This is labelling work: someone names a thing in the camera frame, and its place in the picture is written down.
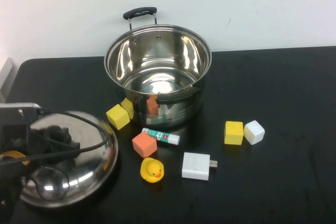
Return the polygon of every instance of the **pot handle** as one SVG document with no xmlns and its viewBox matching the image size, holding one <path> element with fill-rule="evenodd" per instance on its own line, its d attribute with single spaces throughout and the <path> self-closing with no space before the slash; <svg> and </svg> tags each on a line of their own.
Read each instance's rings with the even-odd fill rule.
<svg viewBox="0 0 336 224">
<path fill-rule="evenodd" d="M 156 103 L 157 104 L 176 104 L 185 102 L 195 96 L 197 96 L 200 93 L 200 89 L 198 87 L 191 86 L 190 88 L 187 88 L 180 92 L 174 92 L 174 93 L 168 93 L 168 94 L 158 94 L 156 97 Z"/>
<path fill-rule="evenodd" d="M 132 23 L 131 23 L 131 19 L 132 18 L 136 18 L 136 17 L 140 17 L 140 16 L 144 16 L 147 14 L 153 15 L 154 16 L 154 20 L 155 20 L 155 24 L 157 24 L 157 20 L 156 20 L 156 15 L 155 13 L 158 11 L 158 9 L 156 9 L 156 7 L 139 7 L 133 10 L 129 10 L 128 12 L 124 13 L 124 15 L 122 15 L 122 17 L 126 20 L 128 20 L 129 24 L 130 24 L 130 30 L 132 30 Z"/>
</svg>

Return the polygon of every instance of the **stainless steel lid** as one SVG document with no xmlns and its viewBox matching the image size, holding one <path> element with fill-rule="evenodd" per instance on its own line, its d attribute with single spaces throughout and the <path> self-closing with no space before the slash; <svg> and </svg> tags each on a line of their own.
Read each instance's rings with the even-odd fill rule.
<svg viewBox="0 0 336 224">
<path fill-rule="evenodd" d="M 118 141 L 108 124 L 84 112 L 70 112 L 104 127 L 110 133 L 108 144 L 77 158 L 53 166 L 43 166 L 32 175 L 22 191 L 21 199 L 43 208 L 57 208 L 74 204 L 96 191 L 113 171 L 118 158 Z M 66 115 L 52 114 L 31 125 L 42 129 L 52 125 L 67 127 L 73 141 L 81 148 L 103 141 L 95 127 Z"/>
</svg>

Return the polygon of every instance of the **yellow object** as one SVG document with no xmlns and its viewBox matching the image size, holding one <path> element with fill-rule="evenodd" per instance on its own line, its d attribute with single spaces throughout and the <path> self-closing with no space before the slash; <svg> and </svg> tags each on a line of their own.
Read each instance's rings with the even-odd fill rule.
<svg viewBox="0 0 336 224">
<path fill-rule="evenodd" d="M 225 123 L 224 144 L 241 145 L 244 136 L 244 129 L 242 122 Z"/>
<path fill-rule="evenodd" d="M 23 158 L 26 157 L 26 155 L 22 154 L 21 152 L 17 151 L 7 151 L 3 154 L 1 154 L 2 157 L 13 157 L 13 158 Z M 22 162 L 24 165 L 28 165 L 30 161 L 23 161 Z"/>
<path fill-rule="evenodd" d="M 128 116 L 127 111 L 119 104 L 117 104 L 116 106 L 111 108 L 108 112 L 106 112 L 106 116 L 109 122 L 115 128 L 117 128 L 117 130 L 120 130 L 130 122 L 130 118 Z"/>
<path fill-rule="evenodd" d="M 134 110 L 132 102 L 125 98 L 120 104 L 128 112 L 128 116 L 130 117 L 130 119 L 133 119 Z"/>
<path fill-rule="evenodd" d="M 164 176 L 163 164 L 153 158 L 145 158 L 140 167 L 141 177 L 149 183 L 156 183 Z"/>
</svg>

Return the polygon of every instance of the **stainless steel pot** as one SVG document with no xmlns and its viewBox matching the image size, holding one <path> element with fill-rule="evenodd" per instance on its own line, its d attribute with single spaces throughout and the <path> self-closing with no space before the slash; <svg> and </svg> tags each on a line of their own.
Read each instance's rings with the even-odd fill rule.
<svg viewBox="0 0 336 224">
<path fill-rule="evenodd" d="M 156 11 L 142 7 L 123 15 L 130 31 L 112 43 L 104 66 L 133 121 L 173 126 L 199 110 L 212 55 L 204 39 L 193 31 L 158 25 Z M 155 25 L 132 29 L 131 19 L 146 14 L 154 16 Z"/>
</svg>

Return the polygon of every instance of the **rubber duck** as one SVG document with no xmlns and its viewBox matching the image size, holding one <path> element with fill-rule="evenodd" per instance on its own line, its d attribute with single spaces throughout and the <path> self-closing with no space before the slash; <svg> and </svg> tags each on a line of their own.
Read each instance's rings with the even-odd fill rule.
<svg viewBox="0 0 336 224">
<path fill-rule="evenodd" d="M 156 183 L 164 176 L 163 164 L 153 158 L 145 158 L 140 167 L 141 177 L 149 183 Z"/>
</svg>

